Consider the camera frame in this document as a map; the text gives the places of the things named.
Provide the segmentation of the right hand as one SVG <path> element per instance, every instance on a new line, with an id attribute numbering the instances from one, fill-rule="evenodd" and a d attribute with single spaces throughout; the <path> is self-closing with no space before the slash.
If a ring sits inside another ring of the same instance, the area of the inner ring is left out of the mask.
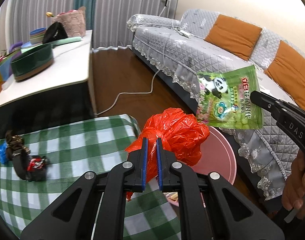
<path id="1" fill-rule="evenodd" d="M 286 180 L 281 202 L 283 207 L 290 211 L 297 209 L 296 217 L 305 219 L 305 155 L 299 150 L 291 165 L 291 174 Z"/>

